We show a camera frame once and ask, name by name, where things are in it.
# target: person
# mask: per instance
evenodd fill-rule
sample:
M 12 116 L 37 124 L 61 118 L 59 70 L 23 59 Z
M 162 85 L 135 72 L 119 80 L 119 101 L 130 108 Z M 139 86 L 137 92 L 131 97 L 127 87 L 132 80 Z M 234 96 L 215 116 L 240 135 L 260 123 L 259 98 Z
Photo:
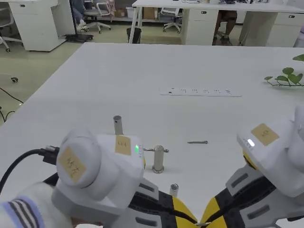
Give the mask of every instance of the person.
M 83 0 L 72 0 L 72 6 L 73 6 L 73 14 L 74 18 L 77 24 L 77 31 L 88 29 L 86 26 L 86 23 L 84 21 L 84 1 Z
M 218 29 L 220 27 L 221 22 L 226 21 L 226 31 L 225 34 L 221 37 L 221 43 L 222 45 L 230 45 L 230 38 L 229 35 L 232 32 L 234 26 L 236 25 L 238 18 L 238 13 L 236 11 L 228 11 L 228 10 L 220 10 L 218 12 L 218 20 L 215 26 L 214 36 L 213 36 L 213 43 L 212 45 L 216 45 L 216 42 L 218 40 L 217 34 Z
M 52 203 L 53 187 L 41 182 L 0 204 L 0 224 L 5 228 L 75 228 L 89 224 L 61 213 Z

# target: metal peg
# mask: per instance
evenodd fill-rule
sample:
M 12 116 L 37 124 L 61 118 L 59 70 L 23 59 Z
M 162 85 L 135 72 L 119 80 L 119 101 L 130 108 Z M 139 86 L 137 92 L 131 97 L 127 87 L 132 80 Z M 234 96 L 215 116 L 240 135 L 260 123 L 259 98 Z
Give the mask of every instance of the metal peg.
M 116 135 L 123 135 L 123 124 L 122 117 L 120 115 L 116 115 L 113 117 L 114 120 L 114 129 Z
M 172 196 L 174 196 L 174 197 L 177 197 L 178 191 L 179 191 L 178 184 L 172 184 L 170 186 L 170 192 L 169 192 L 169 194 L 172 195 Z
M 143 150 L 144 150 L 144 151 L 152 151 L 152 152 L 155 152 L 155 149 L 145 149 L 145 148 L 143 148 Z M 169 150 L 168 150 L 168 149 L 163 149 L 163 151 L 164 151 L 165 153 L 169 153 Z
M 156 146 L 154 149 L 154 165 L 152 166 L 153 172 L 159 174 L 164 170 L 163 166 L 163 153 L 164 148 L 162 146 Z
M 208 144 L 208 141 L 193 141 L 193 142 L 187 142 L 188 144 Z

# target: sticky note label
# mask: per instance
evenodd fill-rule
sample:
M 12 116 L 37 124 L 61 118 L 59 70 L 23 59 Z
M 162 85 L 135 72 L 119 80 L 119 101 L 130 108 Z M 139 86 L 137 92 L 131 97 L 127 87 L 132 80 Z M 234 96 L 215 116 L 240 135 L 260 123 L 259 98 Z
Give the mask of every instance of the sticky note label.
M 264 145 L 268 146 L 279 136 L 271 130 L 266 124 L 262 123 L 251 131 L 251 133 Z
M 128 137 L 117 135 L 115 152 L 131 156 L 131 140 Z
M 78 183 L 81 176 L 85 173 L 86 167 L 77 158 L 70 147 L 66 148 L 58 161 L 72 181 Z

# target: person's leg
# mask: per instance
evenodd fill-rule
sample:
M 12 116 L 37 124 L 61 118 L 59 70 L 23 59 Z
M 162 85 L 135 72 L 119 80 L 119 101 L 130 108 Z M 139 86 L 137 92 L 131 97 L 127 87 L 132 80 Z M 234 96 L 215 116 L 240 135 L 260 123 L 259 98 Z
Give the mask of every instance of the person's leg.
M 229 11 L 226 14 L 226 18 L 224 20 L 227 20 L 227 26 L 226 26 L 226 32 L 225 35 L 229 36 L 231 31 L 233 30 L 234 26 L 236 25 L 238 18 L 238 13 L 236 11 Z
M 81 13 L 79 13 L 78 10 L 76 10 L 74 7 L 73 7 L 73 13 L 74 13 L 74 17 L 75 17 L 75 21 L 76 21 L 76 24 L 80 24 L 80 20 L 83 19 L 83 16 Z
M 215 25 L 215 30 L 214 30 L 214 36 L 213 36 L 213 42 L 212 42 L 212 45 L 216 45 L 216 42 L 217 42 L 217 34 L 218 34 L 218 29 L 220 27 L 220 23 L 222 21 L 222 11 L 219 10 L 218 11 L 218 19 L 217 19 L 217 23 Z
M 224 21 L 227 21 L 226 25 L 226 32 L 225 35 L 222 36 L 220 39 L 222 42 L 222 45 L 231 45 L 229 35 L 231 31 L 233 30 L 234 26 L 236 25 L 238 18 L 238 13 L 236 11 L 227 11 L 225 16 L 223 17 Z
M 81 14 L 84 13 L 84 0 L 73 0 L 73 7 Z

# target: white table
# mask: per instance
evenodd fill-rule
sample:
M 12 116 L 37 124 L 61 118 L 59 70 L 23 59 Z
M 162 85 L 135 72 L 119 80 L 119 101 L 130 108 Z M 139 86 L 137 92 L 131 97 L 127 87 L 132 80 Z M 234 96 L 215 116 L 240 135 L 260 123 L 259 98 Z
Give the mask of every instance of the white table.
M 68 0 L 0 0 L 8 2 L 28 51 L 51 51 L 74 34 Z
M 186 61 L 168 58 L 180 53 Z M 27 150 L 60 145 L 72 128 L 114 133 L 113 116 L 119 114 L 125 134 L 140 136 L 147 148 L 170 149 L 162 174 L 152 172 L 153 153 L 145 153 L 145 177 L 167 193 L 171 183 L 179 184 L 179 198 L 200 219 L 211 197 L 245 164 L 238 129 L 303 105 L 302 89 L 263 83 L 283 67 L 303 71 L 292 60 L 301 53 L 302 48 L 86 43 L 0 128 L 0 173 Z M 159 87 L 171 86 L 229 88 L 242 97 L 159 95 Z M 195 140 L 209 144 L 187 144 Z M 27 158 L 8 179 L 1 201 L 55 171 L 40 156 Z M 284 224 L 302 228 L 304 221 Z
M 304 10 L 275 4 L 234 5 L 183 3 L 181 0 L 137 0 L 131 36 L 138 15 L 138 27 L 142 26 L 142 8 L 180 8 L 183 11 L 181 40 L 187 45 L 212 45 L 219 10 L 247 11 L 239 41 L 245 46 L 293 47 L 304 21 Z

